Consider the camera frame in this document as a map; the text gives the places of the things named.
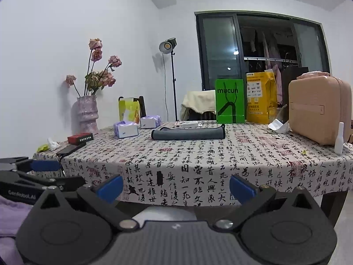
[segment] light tripod pole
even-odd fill
[[[174,63],[173,63],[173,56],[174,56],[174,52],[172,51],[171,52],[171,57],[172,57],[172,74],[173,74],[173,91],[174,91],[174,109],[175,109],[175,121],[178,121],[178,114],[177,114],[177,110],[176,110],[176,103],[177,103],[177,100],[176,100],[176,96],[175,96],[175,77],[174,77]]]

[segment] studio light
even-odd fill
[[[172,58],[172,74],[173,74],[173,90],[174,90],[174,110],[175,110],[175,121],[178,120],[178,114],[177,114],[177,110],[176,110],[176,95],[175,95],[175,77],[174,77],[174,63],[173,63],[173,56],[175,55],[174,53],[174,48],[177,45],[176,43],[176,39],[175,38],[170,38],[162,43],[159,44],[159,50],[163,53],[163,54],[171,54],[171,58]]]

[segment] yellow paper bag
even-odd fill
[[[273,72],[247,73],[248,109],[246,119],[252,123],[269,124],[276,113],[277,89]]]
[[[122,98],[118,103],[120,121],[140,123],[140,103],[138,101],[134,101],[133,98]]]

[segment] table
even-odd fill
[[[214,121],[202,123],[220,126]],[[109,127],[63,158],[62,164],[68,176],[79,174],[92,185],[120,173],[124,190],[119,200],[154,205],[236,204],[229,192],[232,174],[278,191],[304,186],[313,196],[352,189],[352,144],[346,143],[339,156],[333,147],[321,147],[291,132],[276,134],[266,125],[251,123],[227,124],[225,134],[224,140],[160,141],[151,139],[151,130],[139,130],[139,136],[117,139]],[[36,153],[34,158],[56,160],[55,153],[66,145],[63,142],[60,148]],[[58,176],[58,172],[38,174]]]

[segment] white logo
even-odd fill
[[[172,228],[175,229],[175,230],[179,229],[180,227],[181,227],[181,225],[178,224],[178,223],[176,223],[176,224],[174,224],[174,225],[172,226]]]
[[[20,193],[20,192],[12,192],[11,190],[8,191],[8,194],[12,195],[12,196],[26,198],[26,199],[34,199],[34,200],[36,199],[36,197],[33,194],[29,195],[29,194],[24,194],[24,193]]]

